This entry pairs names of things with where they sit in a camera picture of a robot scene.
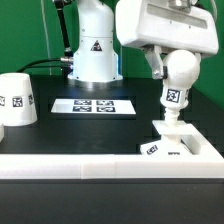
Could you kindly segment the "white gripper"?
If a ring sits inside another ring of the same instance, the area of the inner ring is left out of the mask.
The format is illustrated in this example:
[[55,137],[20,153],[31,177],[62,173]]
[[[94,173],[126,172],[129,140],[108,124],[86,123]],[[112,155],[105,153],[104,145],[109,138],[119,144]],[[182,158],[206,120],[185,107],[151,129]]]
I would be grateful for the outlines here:
[[154,79],[166,77],[161,47],[194,52],[200,72],[201,54],[215,55],[219,44],[212,15],[198,7],[173,9],[168,0],[119,0],[115,11],[117,38],[123,46],[145,48]]

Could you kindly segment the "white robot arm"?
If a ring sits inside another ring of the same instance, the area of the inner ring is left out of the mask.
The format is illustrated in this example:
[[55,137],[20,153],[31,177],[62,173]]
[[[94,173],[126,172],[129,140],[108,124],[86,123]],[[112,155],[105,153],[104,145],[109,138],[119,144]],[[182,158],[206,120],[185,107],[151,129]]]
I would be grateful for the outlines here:
[[215,55],[219,48],[215,19],[196,2],[119,0],[111,10],[99,0],[77,0],[79,48],[68,81],[88,88],[121,81],[114,38],[143,50],[155,79],[166,76],[162,54],[187,50],[202,57]]

